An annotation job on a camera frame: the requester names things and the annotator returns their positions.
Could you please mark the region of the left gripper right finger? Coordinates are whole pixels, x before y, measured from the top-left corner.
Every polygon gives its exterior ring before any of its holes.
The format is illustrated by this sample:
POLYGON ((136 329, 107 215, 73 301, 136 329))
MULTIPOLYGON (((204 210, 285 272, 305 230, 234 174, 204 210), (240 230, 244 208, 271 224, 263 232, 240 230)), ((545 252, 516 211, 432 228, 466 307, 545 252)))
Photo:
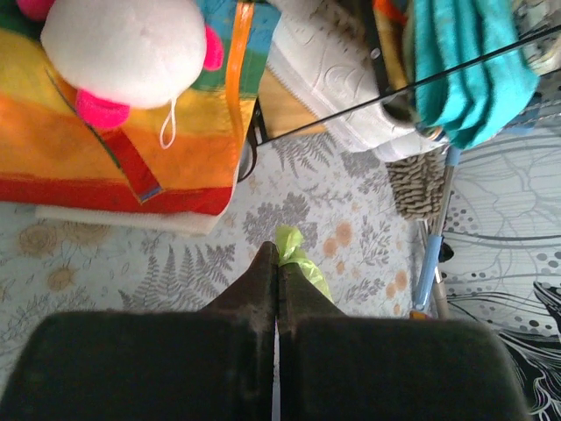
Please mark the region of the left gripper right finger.
POLYGON ((284 420, 526 420, 504 345, 463 321, 345 315, 295 264, 278 274, 284 420))

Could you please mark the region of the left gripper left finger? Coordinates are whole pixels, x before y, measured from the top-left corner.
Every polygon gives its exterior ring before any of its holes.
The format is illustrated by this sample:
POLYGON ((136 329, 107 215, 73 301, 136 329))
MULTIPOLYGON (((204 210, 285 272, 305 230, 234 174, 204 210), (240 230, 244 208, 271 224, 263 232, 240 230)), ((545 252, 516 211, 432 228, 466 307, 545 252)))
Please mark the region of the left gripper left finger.
POLYGON ((53 314, 27 341, 4 420, 268 420, 277 250, 198 311, 53 314))

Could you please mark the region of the green plastic trash bag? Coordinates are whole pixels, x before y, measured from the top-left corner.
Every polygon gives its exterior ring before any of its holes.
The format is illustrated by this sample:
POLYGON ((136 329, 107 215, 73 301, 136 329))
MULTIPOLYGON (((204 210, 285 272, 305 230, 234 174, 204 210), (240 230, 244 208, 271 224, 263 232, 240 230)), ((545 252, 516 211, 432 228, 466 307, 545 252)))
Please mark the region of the green plastic trash bag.
POLYGON ((276 228, 275 244, 280 258, 280 265, 296 264, 304 277, 315 286, 331 303, 334 303, 330 287, 321 269, 308 258, 302 249, 304 237, 295 226, 280 225, 276 228))

